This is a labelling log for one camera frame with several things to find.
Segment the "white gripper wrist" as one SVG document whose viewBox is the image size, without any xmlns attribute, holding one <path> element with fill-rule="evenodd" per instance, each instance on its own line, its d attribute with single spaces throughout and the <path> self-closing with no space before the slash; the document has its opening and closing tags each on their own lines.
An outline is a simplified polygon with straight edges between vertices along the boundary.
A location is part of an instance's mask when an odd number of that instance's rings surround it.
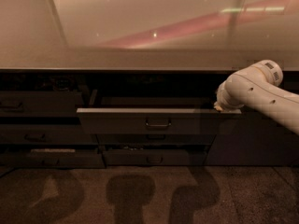
<svg viewBox="0 0 299 224">
<path fill-rule="evenodd" d="M 218 112 L 233 111 L 240 109 L 243 105 L 232 97 L 225 89 L 225 83 L 222 82 L 216 91 L 216 102 L 214 103 L 214 109 Z"/>
</svg>

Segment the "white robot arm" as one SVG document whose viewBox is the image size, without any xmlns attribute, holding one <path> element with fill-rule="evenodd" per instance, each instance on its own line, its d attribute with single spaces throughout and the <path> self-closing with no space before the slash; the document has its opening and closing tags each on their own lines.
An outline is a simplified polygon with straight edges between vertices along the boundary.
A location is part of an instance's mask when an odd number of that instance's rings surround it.
<svg viewBox="0 0 299 224">
<path fill-rule="evenodd" d="M 280 66 L 262 60 L 232 73 L 217 89 L 214 108 L 220 112 L 247 106 L 299 134 L 299 95 L 279 87 Z"/>
</svg>

